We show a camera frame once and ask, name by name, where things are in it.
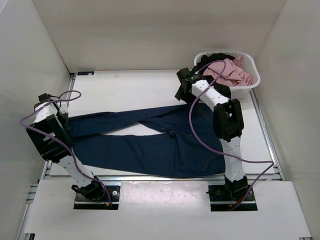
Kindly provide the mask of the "dark blue denim jeans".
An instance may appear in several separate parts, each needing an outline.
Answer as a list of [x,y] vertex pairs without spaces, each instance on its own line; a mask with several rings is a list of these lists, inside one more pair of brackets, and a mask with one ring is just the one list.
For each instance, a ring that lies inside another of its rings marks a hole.
[[203,103],[71,117],[77,158],[92,167],[171,178],[222,174],[225,159]]

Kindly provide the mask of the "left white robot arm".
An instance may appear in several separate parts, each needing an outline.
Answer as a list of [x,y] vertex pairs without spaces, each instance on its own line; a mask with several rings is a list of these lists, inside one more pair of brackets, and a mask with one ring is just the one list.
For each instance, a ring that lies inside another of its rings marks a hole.
[[69,102],[62,96],[44,93],[38,96],[33,112],[19,124],[45,161],[63,168],[76,182],[71,188],[86,199],[110,202],[111,197],[102,181],[76,157],[69,135]]

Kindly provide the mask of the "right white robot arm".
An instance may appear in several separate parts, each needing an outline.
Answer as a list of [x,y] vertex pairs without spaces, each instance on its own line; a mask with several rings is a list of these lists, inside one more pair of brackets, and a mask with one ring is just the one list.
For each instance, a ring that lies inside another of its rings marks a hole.
[[220,140],[225,162],[224,189],[216,192],[216,197],[226,201],[243,200],[249,185],[241,162],[244,121],[240,101],[231,99],[230,88],[216,83],[211,75],[194,74],[187,67],[176,75],[180,86],[175,98],[190,103],[199,97],[213,112],[213,132]]

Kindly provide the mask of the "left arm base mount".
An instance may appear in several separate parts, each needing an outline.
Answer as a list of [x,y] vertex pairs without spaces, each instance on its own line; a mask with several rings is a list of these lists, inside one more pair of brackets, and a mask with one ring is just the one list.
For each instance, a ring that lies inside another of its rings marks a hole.
[[85,197],[79,190],[76,192],[73,208],[75,210],[118,210],[121,193],[120,185],[107,185],[108,194],[103,189],[97,196]]

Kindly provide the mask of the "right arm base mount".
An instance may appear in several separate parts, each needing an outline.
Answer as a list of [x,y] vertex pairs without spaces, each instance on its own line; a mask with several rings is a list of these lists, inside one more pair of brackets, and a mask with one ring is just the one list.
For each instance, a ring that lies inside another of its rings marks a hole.
[[224,185],[209,185],[208,191],[211,212],[226,211],[257,211],[257,203],[254,191],[251,189],[244,198],[250,185],[240,193],[232,195]]

